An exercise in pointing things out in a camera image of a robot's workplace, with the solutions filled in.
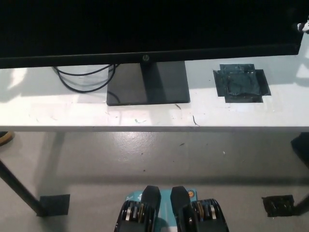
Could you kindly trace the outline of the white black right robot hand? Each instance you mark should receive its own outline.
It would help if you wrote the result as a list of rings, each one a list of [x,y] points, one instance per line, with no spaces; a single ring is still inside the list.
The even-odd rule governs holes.
[[[295,23],[292,25],[293,29],[300,33],[309,33],[309,21],[303,23]]]

